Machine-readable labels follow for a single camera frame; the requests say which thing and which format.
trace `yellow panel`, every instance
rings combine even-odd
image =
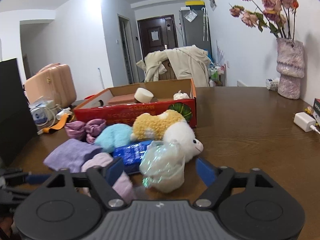
[[[187,1],[186,6],[190,5],[204,5],[204,1]]]

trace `iridescent plastic wrap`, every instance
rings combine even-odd
[[[143,185],[169,193],[184,183],[185,156],[179,144],[153,141],[140,164]]]
[[[303,43],[283,38],[277,42],[277,71],[281,74],[278,93],[285,98],[298,99],[305,68]]]

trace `beige coat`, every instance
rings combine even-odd
[[[209,87],[208,65],[211,60],[208,52],[195,45],[155,51],[145,57],[145,64],[139,61],[137,66],[146,71],[145,82],[158,81],[159,75],[166,72],[162,62],[169,60],[177,79],[193,78],[196,87]]]

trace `orange strap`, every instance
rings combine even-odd
[[[62,129],[65,126],[69,116],[70,116],[69,114],[64,114],[58,123],[56,123],[54,126],[50,128],[43,128],[42,131],[44,133],[50,133],[52,130]]]

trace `red box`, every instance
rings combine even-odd
[[[133,94],[139,87],[151,91],[158,102],[108,105],[107,102],[111,98]],[[179,90],[187,93],[190,99],[173,100],[173,95]],[[158,115],[168,109],[180,112],[185,116],[190,127],[196,127],[196,88],[192,79],[163,80],[108,88],[77,106],[74,111],[77,120],[82,122],[101,118],[107,121],[107,125],[125,123],[132,126],[135,119],[143,113]]]

